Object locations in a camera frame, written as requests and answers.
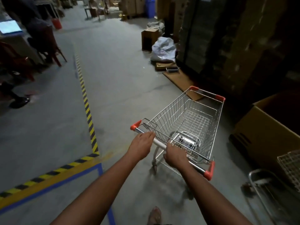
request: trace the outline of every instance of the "yellow and black striped tape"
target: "yellow and black striped tape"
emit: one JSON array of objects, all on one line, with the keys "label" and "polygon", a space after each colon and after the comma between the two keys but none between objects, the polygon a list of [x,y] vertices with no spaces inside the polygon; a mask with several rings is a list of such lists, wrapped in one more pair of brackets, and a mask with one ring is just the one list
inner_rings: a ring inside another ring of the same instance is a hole
[{"label": "yellow and black striped tape", "polygon": [[88,121],[88,131],[90,132],[92,151],[93,151],[93,153],[95,153],[98,151],[98,144],[97,144],[94,124],[92,121],[92,115],[91,115],[91,110],[90,110],[90,105],[88,103],[88,97],[87,97],[85,86],[84,86],[84,80],[83,80],[81,67],[80,67],[80,61],[79,61],[77,52],[75,52],[75,61],[76,61],[76,68],[77,68],[77,73],[78,73],[79,82],[80,82],[80,86],[81,86],[81,91],[82,91],[86,119]]},{"label": "yellow and black striped tape", "polygon": [[63,165],[63,166],[61,166],[60,168],[58,168],[56,170],[52,170],[52,171],[50,171],[50,172],[48,172],[46,174],[38,176],[37,178],[33,178],[33,179],[25,182],[24,184],[17,185],[17,186],[15,186],[12,189],[9,189],[7,191],[1,192],[0,193],[0,201],[3,200],[3,199],[5,199],[6,197],[9,197],[9,196],[15,194],[15,193],[18,193],[18,192],[20,192],[22,190],[25,190],[25,189],[27,189],[27,188],[29,188],[29,187],[37,184],[37,183],[43,182],[43,181],[45,181],[45,180],[47,180],[47,179],[49,179],[49,178],[51,178],[53,176],[61,174],[61,173],[65,172],[65,171],[67,171],[67,170],[69,170],[69,169],[71,169],[71,168],[73,168],[75,166],[78,166],[78,165],[86,162],[86,161],[92,160],[92,159],[94,159],[97,156],[99,156],[99,152],[92,153],[90,155],[82,157],[81,159],[75,160],[72,163],[68,163],[66,165]]}]

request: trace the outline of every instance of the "person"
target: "person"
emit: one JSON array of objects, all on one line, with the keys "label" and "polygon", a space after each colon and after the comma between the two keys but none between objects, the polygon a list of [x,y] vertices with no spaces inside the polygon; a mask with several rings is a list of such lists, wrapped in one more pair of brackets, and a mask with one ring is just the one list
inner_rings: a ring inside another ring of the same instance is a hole
[{"label": "person", "polygon": [[46,62],[51,63],[52,57],[46,54],[48,50],[48,41],[44,36],[43,31],[50,27],[39,14],[38,8],[34,0],[1,0],[8,15],[21,22],[31,36],[28,38],[28,43],[38,52],[46,57]]},{"label": "person", "polygon": [[[125,155],[84,190],[51,225],[101,224],[126,178],[136,164],[149,154],[154,137],[153,132],[138,134]],[[242,213],[191,166],[185,150],[168,143],[163,157],[181,173],[207,224],[251,225]],[[148,225],[160,223],[161,212],[155,207],[149,215]]]}]

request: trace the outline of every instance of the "open cardboard box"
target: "open cardboard box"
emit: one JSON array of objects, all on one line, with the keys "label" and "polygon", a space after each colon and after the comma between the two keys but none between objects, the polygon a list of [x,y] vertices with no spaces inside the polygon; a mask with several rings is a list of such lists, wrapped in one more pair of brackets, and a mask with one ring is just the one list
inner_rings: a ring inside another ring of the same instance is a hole
[{"label": "open cardboard box", "polygon": [[300,91],[259,102],[236,124],[233,136],[260,167],[285,178],[277,157],[300,149]]}]

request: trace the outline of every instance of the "hand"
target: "hand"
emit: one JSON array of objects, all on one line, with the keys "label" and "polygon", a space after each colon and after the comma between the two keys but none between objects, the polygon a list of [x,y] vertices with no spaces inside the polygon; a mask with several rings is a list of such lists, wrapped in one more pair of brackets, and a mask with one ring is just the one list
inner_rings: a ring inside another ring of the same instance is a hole
[{"label": "hand", "polygon": [[149,152],[155,137],[154,132],[146,132],[138,134],[131,142],[127,153],[139,162],[145,158]]},{"label": "hand", "polygon": [[167,164],[179,171],[189,165],[186,151],[170,143],[167,144],[166,154],[163,155],[163,158]]}]

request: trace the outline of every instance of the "wire rack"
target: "wire rack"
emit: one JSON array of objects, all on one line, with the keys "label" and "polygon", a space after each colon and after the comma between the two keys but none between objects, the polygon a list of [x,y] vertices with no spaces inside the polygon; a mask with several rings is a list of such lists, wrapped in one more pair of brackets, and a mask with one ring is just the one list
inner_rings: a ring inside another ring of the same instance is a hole
[{"label": "wire rack", "polygon": [[211,156],[223,101],[202,91],[206,101],[193,101],[183,93],[144,126],[156,133],[164,144],[168,141],[184,148],[190,160],[200,163],[200,155]]},{"label": "wire rack", "polygon": [[278,163],[300,192],[300,150],[277,157]]}]

